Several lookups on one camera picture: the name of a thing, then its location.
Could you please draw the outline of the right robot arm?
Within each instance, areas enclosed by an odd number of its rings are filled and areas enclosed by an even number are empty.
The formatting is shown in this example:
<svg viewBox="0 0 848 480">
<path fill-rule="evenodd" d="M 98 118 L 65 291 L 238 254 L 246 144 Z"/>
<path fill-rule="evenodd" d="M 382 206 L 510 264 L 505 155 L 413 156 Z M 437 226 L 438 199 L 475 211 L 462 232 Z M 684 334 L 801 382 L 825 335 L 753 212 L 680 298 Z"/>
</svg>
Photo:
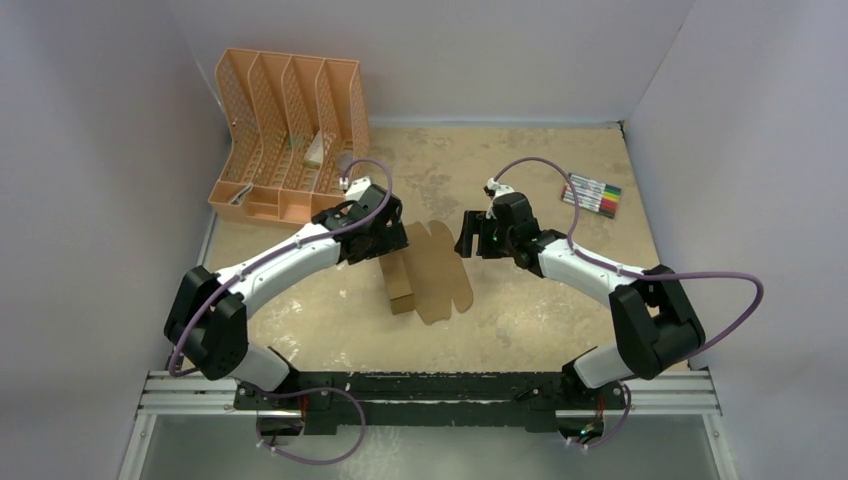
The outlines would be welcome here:
<svg viewBox="0 0 848 480">
<path fill-rule="evenodd" d="M 613 342 L 564 367 L 561 392 L 573 406 L 588 405 L 607 384 L 653 379 L 706 342 L 673 270 L 658 265 L 631 275 L 627 266 L 580 251 L 569 235 L 541 229 L 522 193 L 496 195 L 487 210 L 465 211 L 454 250 L 463 258 L 509 258 L 518 268 L 570 286 L 609 309 Z"/>
</svg>

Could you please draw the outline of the brown cardboard box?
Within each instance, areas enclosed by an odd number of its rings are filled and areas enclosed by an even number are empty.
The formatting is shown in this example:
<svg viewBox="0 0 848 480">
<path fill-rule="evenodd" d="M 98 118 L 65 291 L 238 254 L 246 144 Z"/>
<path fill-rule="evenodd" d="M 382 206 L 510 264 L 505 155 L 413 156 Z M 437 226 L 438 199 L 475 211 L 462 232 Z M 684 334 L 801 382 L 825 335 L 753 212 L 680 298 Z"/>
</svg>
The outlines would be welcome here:
<svg viewBox="0 0 848 480">
<path fill-rule="evenodd" d="M 448 226 L 438 220 L 415 222 L 406 234 L 407 247 L 379 258 L 390 312 L 414 311 L 432 325 L 455 311 L 468 311 L 473 290 Z"/>
</svg>

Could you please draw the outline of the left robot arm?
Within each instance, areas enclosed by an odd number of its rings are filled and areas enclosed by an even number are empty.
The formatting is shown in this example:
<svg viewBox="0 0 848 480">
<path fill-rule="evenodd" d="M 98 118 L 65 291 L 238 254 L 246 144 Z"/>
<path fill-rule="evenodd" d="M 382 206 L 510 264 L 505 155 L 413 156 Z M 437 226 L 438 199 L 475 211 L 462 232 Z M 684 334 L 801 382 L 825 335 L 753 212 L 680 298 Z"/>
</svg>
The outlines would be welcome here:
<svg viewBox="0 0 848 480">
<path fill-rule="evenodd" d="M 308 276 L 401 250 L 408 240 L 402 202 L 358 180 L 342 203 L 316 214 L 294 235 L 217 272 L 199 265 L 183 276 L 164 326 L 176 355 L 207 379 L 232 377 L 259 388 L 272 408 L 297 399 L 295 368 L 269 347 L 252 344 L 247 323 L 266 303 Z"/>
</svg>

